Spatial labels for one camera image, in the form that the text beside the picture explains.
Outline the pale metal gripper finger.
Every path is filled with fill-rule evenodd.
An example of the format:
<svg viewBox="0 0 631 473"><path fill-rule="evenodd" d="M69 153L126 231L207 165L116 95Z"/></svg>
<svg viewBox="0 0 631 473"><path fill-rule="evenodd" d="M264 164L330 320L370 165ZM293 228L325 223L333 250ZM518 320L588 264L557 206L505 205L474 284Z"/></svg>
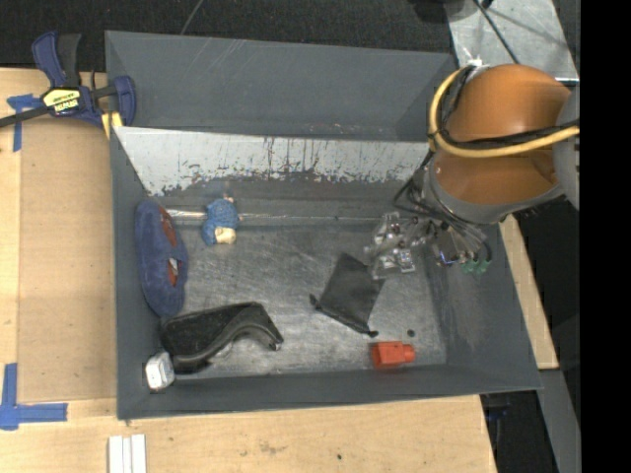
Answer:
<svg viewBox="0 0 631 473"><path fill-rule="evenodd" d="M423 239L419 217L401 217L398 212L383 214L372 234L372 243L376 247L412 247L420 244Z"/></svg>
<svg viewBox="0 0 631 473"><path fill-rule="evenodd" d="M374 280L384 279L392 273L407 274L416 271L412 250L408 247L365 246L369 259L369 274Z"/></svg>

